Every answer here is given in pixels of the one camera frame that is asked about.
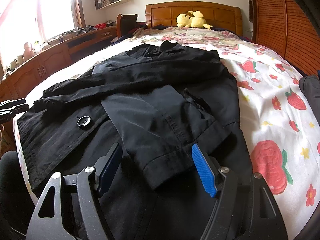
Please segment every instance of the floral bedsheet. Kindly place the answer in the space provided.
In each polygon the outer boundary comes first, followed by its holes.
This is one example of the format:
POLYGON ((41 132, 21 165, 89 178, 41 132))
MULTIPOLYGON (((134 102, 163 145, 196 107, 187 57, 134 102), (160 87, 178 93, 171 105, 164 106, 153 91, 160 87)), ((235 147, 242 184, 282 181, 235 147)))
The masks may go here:
POLYGON ((302 77, 277 53, 228 31, 186 27, 138 30, 129 41, 178 42, 217 50, 237 79, 241 129, 253 164, 278 203, 289 240, 319 202, 320 128, 299 89, 302 77))

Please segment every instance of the stuffed animal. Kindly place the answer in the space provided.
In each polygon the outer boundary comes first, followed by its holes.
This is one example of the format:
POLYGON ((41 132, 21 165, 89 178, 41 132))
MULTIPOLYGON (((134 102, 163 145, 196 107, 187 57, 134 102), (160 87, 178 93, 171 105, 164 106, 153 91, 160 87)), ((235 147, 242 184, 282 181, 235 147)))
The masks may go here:
POLYGON ((212 25, 206 23, 200 11, 187 11, 177 17, 178 27, 207 28, 210 30, 212 25))

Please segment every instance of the bedsheet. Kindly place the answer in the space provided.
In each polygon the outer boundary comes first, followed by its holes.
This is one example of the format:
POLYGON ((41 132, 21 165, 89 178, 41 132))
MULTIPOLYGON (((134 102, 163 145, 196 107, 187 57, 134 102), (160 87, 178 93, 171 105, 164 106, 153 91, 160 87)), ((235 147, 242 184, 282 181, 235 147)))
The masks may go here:
MULTIPOLYGON (((280 208, 289 240, 301 231, 319 202, 320 127, 299 89, 302 77, 274 51, 240 40, 228 32, 169 27, 165 30, 138 30, 133 38, 90 55, 61 70, 34 88, 26 97, 31 106, 43 90, 77 78, 95 62, 127 51, 142 43, 160 45, 178 42, 206 50, 217 50, 221 62, 237 79, 240 121, 251 156, 253 171, 267 181, 280 208)), ((14 133, 21 169, 28 183, 19 131, 14 133)))

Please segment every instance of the window frame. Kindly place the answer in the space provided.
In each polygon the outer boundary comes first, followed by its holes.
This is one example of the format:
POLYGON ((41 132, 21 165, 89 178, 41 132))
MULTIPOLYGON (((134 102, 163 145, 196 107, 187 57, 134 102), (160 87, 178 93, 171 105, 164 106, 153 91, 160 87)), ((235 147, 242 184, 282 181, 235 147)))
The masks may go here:
MULTIPOLYGON (((7 7, 5 8, 5 10, 2 12, 2 14, 0 14, 0 25, 2 24, 2 22, 4 21, 4 19, 6 18, 8 11, 10 10, 10 8, 13 5, 13 2, 15 0, 11 0, 7 7)), ((84 14, 83 14, 83 8, 82 8, 82 1, 81 0, 71 0, 71 12, 72 12, 72 18, 73 18, 73 22, 74 22, 74 26, 75 28, 73 30, 75 30, 78 26, 81 28, 84 28, 85 25, 85 21, 84 21, 84 14)), ((41 17, 41 5, 40 2, 38 0, 38 4, 37 4, 37 22, 38 22, 38 28, 39 28, 39 33, 40 33, 40 37, 41 37, 41 42, 47 42, 52 38, 55 38, 65 32, 69 32, 72 30, 68 30, 65 31, 63 33, 60 33, 58 35, 55 35, 54 37, 51 37, 49 39, 46 39, 44 36, 44 27, 42 24, 42 17, 41 17)))

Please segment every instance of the window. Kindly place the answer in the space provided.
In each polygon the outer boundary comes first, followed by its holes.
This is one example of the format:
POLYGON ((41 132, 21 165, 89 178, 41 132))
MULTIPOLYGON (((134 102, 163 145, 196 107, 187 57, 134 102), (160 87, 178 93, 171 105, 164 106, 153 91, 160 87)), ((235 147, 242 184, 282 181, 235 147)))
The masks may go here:
POLYGON ((39 0, 39 6, 45 40, 75 28, 71 0, 39 0))
POLYGON ((12 0, 11 3, 0 23, 0 55, 4 68, 23 54, 24 43, 43 43, 75 28, 71 0, 12 0))

